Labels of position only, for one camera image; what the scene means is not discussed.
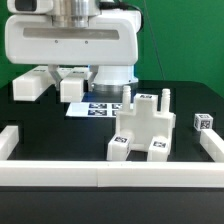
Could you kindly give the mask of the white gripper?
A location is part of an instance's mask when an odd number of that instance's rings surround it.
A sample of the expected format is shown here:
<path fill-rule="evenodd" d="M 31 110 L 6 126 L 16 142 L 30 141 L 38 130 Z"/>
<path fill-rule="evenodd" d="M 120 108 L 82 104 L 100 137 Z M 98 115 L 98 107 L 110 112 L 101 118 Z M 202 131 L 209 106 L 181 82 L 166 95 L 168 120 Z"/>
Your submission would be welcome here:
<path fill-rule="evenodd" d="M 57 65 L 91 65 L 92 91 L 98 66 L 137 62 L 140 24 L 139 12 L 123 10 L 105 10 L 81 29 L 55 27 L 47 15 L 13 15 L 5 26 L 6 56 L 15 64 L 49 65 L 57 91 L 62 81 Z"/>

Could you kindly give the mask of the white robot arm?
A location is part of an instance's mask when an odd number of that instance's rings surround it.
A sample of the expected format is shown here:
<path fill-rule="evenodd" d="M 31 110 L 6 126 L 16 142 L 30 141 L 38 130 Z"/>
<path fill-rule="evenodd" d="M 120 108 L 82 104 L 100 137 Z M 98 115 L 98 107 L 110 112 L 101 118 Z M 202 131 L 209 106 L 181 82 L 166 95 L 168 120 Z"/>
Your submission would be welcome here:
<path fill-rule="evenodd" d="M 14 64 L 46 65 L 58 85 L 57 68 L 88 66 L 99 87 L 134 80 L 139 8 L 120 0 L 7 0 L 5 51 Z"/>

